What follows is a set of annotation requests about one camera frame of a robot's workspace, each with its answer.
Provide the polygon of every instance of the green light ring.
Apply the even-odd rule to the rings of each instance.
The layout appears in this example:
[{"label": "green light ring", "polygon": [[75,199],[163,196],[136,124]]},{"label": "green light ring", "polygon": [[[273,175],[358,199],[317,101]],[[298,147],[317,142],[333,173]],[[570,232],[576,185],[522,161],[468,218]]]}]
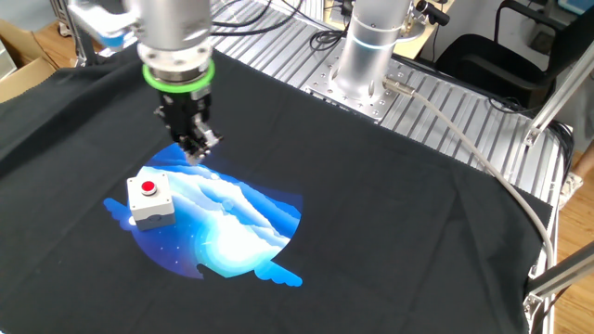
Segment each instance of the green light ring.
[{"label": "green light ring", "polygon": [[143,65],[142,75],[145,77],[147,84],[164,93],[183,94],[195,92],[211,84],[211,81],[214,77],[214,62],[211,59],[211,63],[208,67],[208,70],[206,71],[206,75],[204,75],[200,80],[196,81],[195,83],[188,83],[184,85],[173,85],[157,81],[157,79],[152,76],[152,73],[150,73],[149,66],[147,65]]}]

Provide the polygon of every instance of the gray cable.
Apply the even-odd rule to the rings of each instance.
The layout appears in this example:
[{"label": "gray cable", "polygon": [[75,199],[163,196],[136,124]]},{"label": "gray cable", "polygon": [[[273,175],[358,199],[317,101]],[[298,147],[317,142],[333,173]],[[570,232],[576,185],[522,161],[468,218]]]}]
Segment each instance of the gray cable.
[{"label": "gray cable", "polygon": [[503,185],[510,194],[518,201],[520,206],[526,211],[532,222],[534,223],[540,237],[543,239],[545,243],[545,253],[547,254],[547,269],[550,269],[553,266],[553,246],[549,239],[549,234],[547,233],[547,228],[542,224],[540,218],[536,212],[532,209],[530,204],[520,195],[518,190],[516,190],[509,182],[506,180],[503,175],[495,168],[491,162],[489,162],[484,156],[481,151],[476,148],[476,146],[472,143],[472,141],[464,134],[458,127],[452,123],[443,113],[439,110],[433,103],[431,103],[427,98],[422,96],[417,92],[412,92],[412,96],[421,101],[427,109],[429,109],[435,116],[437,116],[440,120],[444,121],[445,124],[452,130],[464,143],[464,145],[472,151],[474,156],[484,165],[484,167],[491,172],[491,174]]}]

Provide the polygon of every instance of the black cloth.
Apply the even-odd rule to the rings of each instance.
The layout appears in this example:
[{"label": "black cloth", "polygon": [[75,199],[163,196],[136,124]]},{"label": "black cloth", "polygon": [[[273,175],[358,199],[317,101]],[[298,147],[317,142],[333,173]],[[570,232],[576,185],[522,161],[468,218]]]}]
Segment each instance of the black cloth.
[{"label": "black cloth", "polygon": [[494,178],[219,54],[205,164],[303,196],[274,259],[303,284],[155,264],[102,205],[171,144],[131,52],[0,105],[6,333],[526,332],[541,241]]}]

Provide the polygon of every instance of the black office chair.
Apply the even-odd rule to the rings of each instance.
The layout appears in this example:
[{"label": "black office chair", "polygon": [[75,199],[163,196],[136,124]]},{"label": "black office chair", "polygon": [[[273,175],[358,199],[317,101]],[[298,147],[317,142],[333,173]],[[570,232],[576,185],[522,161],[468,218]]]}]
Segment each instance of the black office chair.
[{"label": "black office chair", "polygon": [[[555,31],[545,71],[497,42],[501,9],[509,8]],[[594,41],[594,7],[569,26],[506,0],[497,11],[495,41],[483,36],[460,36],[442,54],[435,68],[463,82],[502,97],[515,97],[527,108],[544,104],[555,89],[555,78],[577,61]]]}]

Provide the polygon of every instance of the black cable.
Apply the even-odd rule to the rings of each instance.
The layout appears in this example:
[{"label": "black cable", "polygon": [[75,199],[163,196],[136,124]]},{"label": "black cable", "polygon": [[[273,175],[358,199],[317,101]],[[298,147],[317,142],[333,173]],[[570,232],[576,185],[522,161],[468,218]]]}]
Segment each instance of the black cable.
[{"label": "black cable", "polygon": [[[444,11],[444,4],[442,4],[442,7],[440,10]],[[437,24],[437,29],[435,29],[435,36],[433,37],[433,58],[431,58],[432,63],[435,62],[435,41],[437,41],[437,34],[439,33],[439,27],[440,27],[440,25]]]},{"label": "black cable", "polygon": [[225,9],[227,9],[230,6],[235,5],[236,3],[238,3],[239,1],[243,1],[243,0],[233,0],[230,3],[226,3],[224,6],[220,7],[219,10],[217,10],[214,14],[213,14],[213,18],[215,18],[217,15],[221,14]]},{"label": "black cable", "polygon": [[514,114],[514,113],[521,113],[521,114],[529,114],[529,113],[534,113],[534,111],[538,111],[540,109],[542,109],[542,106],[539,107],[534,107],[534,108],[530,108],[530,109],[524,109],[522,107],[522,105],[520,104],[520,101],[518,101],[517,98],[515,97],[504,97],[503,101],[499,100],[498,103],[501,104],[501,107],[498,107],[497,105],[495,105],[495,103],[493,103],[495,99],[492,97],[488,98],[489,104],[491,105],[491,107],[493,107],[494,109],[501,111],[503,113],[510,113],[510,114]]},{"label": "black cable", "polygon": [[260,20],[266,14],[266,11],[268,10],[268,8],[270,8],[270,4],[272,4],[272,0],[268,0],[268,4],[266,4],[266,6],[264,7],[264,9],[262,9],[260,14],[256,15],[253,19],[250,19],[250,20],[247,20],[247,21],[241,22],[241,23],[228,23],[228,22],[213,21],[213,26],[227,27],[227,28],[242,28],[242,27],[250,26],[253,23]]},{"label": "black cable", "polygon": [[549,129],[552,131],[553,134],[558,135],[559,137],[559,146],[563,150],[563,159],[565,163],[565,169],[563,171],[563,182],[567,179],[567,175],[571,172],[572,169],[572,160],[574,158],[574,135],[572,134],[571,129],[557,121],[551,121],[549,124]]},{"label": "black cable", "polygon": [[319,24],[318,21],[308,17],[307,15],[305,15],[302,11],[300,11],[299,9],[295,8],[294,6],[292,6],[290,3],[287,2],[287,0],[282,0],[282,2],[285,3],[285,5],[287,5],[289,8],[291,8],[292,10],[296,10],[298,14],[300,14],[301,16],[303,16],[305,19],[309,20],[312,23],[315,24]]},{"label": "black cable", "polygon": [[563,293],[565,293],[565,291],[567,291],[569,289],[569,287],[571,287],[571,286],[568,286],[568,287],[562,289],[561,291],[559,291],[559,293],[557,293],[557,295],[555,296],[555,299],[552,302],[550,302],[550,305],[549,305],[549,308],[547,309],[547,311],[545,311],[545,313],[540,317],[538,324],[532,325],[532,331],[530,332],[531,334],[536,334],[540,330],[540,328],[542,328],[542,324],[545,322],[545,319],[547,318],[547,315],[549,315],[550,310],[553,309],[555,302],[557,302],[559,300],[559,298],[563,295]]},{"label": "black cable", "polygon": [[[301,8],[301,5],[303,4],[303,0],[299,1],[299,5],[297,6],[296,9]],[[254,30],[254,31],[250,31],[250,32],[211,32],[211,36],[253,36],[256,34],[261,34],[261,33],[267,33],[267,32],[271,32],[274,29],[280,28],[283,25],[287,24],[287,22],[289,22],[294,16],[295,14],[297,14],[297,10],[293,10],[293,12],[286,17],[284,20],[282,20],[281,22],[277,23],[277,24],[273,24],[270,27],[266,27],[263,29],[258,29],[258,30]]]},{"label": "black cable", "polygon": [[342,23],[344,23],[344,30],[328,30],[322,32],[316,32],[312,35],[309,39],[309,46],[314,49],[314,51],[327,51],[332,49],[338,43],[341,42],[341,39],[346,36],[349,27],[351,26],[351,22],[349,21],[346,24],[346,17],[342,17]]}]

